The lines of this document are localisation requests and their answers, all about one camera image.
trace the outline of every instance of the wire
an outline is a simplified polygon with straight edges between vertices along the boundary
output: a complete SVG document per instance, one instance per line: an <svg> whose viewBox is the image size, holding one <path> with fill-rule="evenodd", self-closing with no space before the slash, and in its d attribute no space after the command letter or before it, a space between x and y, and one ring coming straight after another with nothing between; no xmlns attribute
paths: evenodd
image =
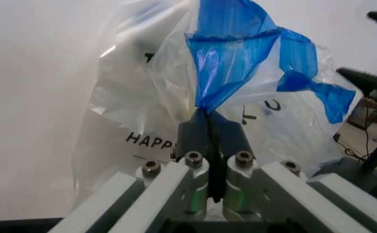
<svg viewBox="0 0 377 233"><path fill-rule="evenodd" d="M369 153L369 132L367 131L367 120L369 118L369 101L366 96L364 96L364 101L366 102L366 119L364 121L364 131L366 132L366 155L362 157L360 160L366 160L369 158L370 153Z"/></svg>
<svg viewBox="0 0 377 233"><path fill-rule="evenodd" d="M354 152L355 149L351 149L351 148L349 148L350 146L346 146L342 142L339 142L338 138L336 140L336 142L340 146L342 146L344 148L344 153L346 155L350 156L350 157L358 159L359 163L360 163L360 161L363 161L363 162L366 161L366 159L368 159L368 157L370 156L370 153L369 153L369 133L367 131L367 119L369 117L369 108L368 108L368 100L367 100L367 98L364 97L364 100L366 102L366 119L364 121L364 131L366 133L366 152L367 153L365 155L363 155L363 156L359 156L359 155L357 155L357 153Z"/></svg>
<svg viewBox="0 0 377 233"><path fill-rule="evenodd" d="M343 143L341 142L337 142L340 146L342 146L344 148L344 153L348 156L351 156L351 157L354 157L356 159L358 159L359 161L360 160L363 160L363 157L362 156L359 156L357 155L354 151L355 149L351 149L349 147L347 147L346 145L344 145Z"/></svg>

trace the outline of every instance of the bolt head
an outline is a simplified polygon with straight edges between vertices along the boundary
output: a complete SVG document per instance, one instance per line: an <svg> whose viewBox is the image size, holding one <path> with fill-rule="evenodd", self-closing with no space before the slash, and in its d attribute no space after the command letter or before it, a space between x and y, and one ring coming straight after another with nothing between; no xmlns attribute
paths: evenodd
<svg viewBox="0 0 377 233"><path fill-rule="evenodd" d="M289 171L291 171L293 174L299 176L299 173L301 172L301 167L294 161L291 160L284 160L281 162L281 164L286 167Z"/></svg>
<svg viewBox="0 0 377 233"><path fill-rule="evenodd" d="M147 161L142 166L142 175L147 178L155 178L161 171L159 161Z"/></svg>
<svg viewBox="0 0 377 233"><path fill-rule="evenodd" d="M254 156L248 151L239 151L235 154L236 165L240 167L250 167L253 164Z"/></svg>
<svg viewBox="0 0 377 233"><path fill-rule="evenodd" d="M203 156L198 151L189 151L184 156L186 161L186 165L191 168L198 168L202 166L203 163Z"/></svg>

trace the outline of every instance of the clear plastic bag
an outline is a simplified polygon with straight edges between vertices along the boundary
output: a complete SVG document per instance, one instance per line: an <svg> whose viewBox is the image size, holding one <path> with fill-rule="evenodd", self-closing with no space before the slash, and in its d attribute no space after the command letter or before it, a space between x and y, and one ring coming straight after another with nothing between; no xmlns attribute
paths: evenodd
<svg viewBox="0 0 377 233"><path fill-rule="evenodd" d="M72 159L75 206L117 171L134 175L147 159L169 161L177 126L148 75L147 57L188 10L187 1L126 1L117 44L100 70Z"/></svg>
<svg viewBox="0 0 377 233"><path fill-rule="evenodd" d="M127 3L134 16L118 26L116 47L100 58L99 80L76 145L76 205L116 171L133 175L147 159L169 161L177 126L190 118L199 95L196 64L186 43L186 33L197 28L199 3ZM313 80L354 89L335 74L328 51L316 51L318 73ZM147 53L155 53L148 64ZM331 140L341 124L330 123L313 91L277 92L284 74L280 53L277 38L250 80L217 110L242 123L260 165L288 158L311 176L321 165L341 158ZM359 98L358 93L349 112Z"/></svg>

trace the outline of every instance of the plastic bag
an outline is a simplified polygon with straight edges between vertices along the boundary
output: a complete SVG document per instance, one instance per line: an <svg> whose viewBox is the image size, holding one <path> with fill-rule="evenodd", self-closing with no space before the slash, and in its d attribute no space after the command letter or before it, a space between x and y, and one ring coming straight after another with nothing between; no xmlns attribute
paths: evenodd
<svg viewBox="0 0 377 233"><path fill-rule="evenodd" d="M148 75L147 57L188 10L187 1L125 2L117 44L100 57L100 71L72 159L75 206L117 171L134 175L149 158L166 163L177 126Z"/></svg>
<svg viewBox="0 0 377 233"><path fill-rule="evenodd" d="M75 205L117 171L133 175L147 159L168 162L178 124L188 120L202 101L196 97L201 90L198 64L186 44L186 33L194 35L198 26L200 1L127 4L136 13L119 24L116 47L100 58L99 80L73 156ZM154 53L147 64L146 55ZM340 124L329 122L323 102L313 91L276 92L285 73L279 67L280 53L281 38L274 38L259 66L249 67L254 72L244 73L249 81L242 76L245 85L238 85L231 97L204 103L215 103L214 108L229 97L218 111L243 123L260 165L289 158L311 176L320 165L341 157L330 142ZM352 89L335 74L325 49L317 48L317 61L314 80Z"/></svg>
<svg viewBox="0 0 377 233"><path fill-rule="evenodd" d="M208 9L212 17L201 19L197 14L204 10L199 5L204 2L206 7L217 9ZM327 49L275 26L255 3L247 0L219 3L229 5L228 9L217 6L215 0L194 1L192 10L150 62L150 76L174 121L188 120L194 105L212 111L228 98L218 111L237 122L247 122L242 113L249 111L246 115L254 123L243 127L261 165L291 159L311 176L320 166L340 159L342 154L332 136L361 95L335 73ZM246 13L239 14L237 7L244 8ZM262 16L253 18L248 13L251 9ZM239 29L243 21L227 14L247 15L249 28L258 27ZM198 21L204 21L211 35L202 34L205 29L198 26L197 17ZM228 18L234 20L227 23L229 29L225 28ZM229 33L253 31L258 36L219 37L222 32L228 34L228 30ZM263 61L261 55L248 53L262 45L270 47L269 51L263 48Z"/></svg>

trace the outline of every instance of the white wall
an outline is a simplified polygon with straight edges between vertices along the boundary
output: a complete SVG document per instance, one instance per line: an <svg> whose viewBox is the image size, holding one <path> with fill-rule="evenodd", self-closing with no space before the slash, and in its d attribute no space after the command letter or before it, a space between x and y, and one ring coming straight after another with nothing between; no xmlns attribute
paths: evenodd
<svg viewBox="0 0 377 233"><path fill-rule="evenodd" d="M70 211L69 155L115 2L0 0L0 219Z"/></svg>
<svg viewBox="0 0 377 233"><path fill-rule="evenodd" d="M377 73L377 24L365 17L377 0L259 3L330 47L340 66ZM69 156L118 9L116 0L0 0L0 219L69 212Z"/></svg>

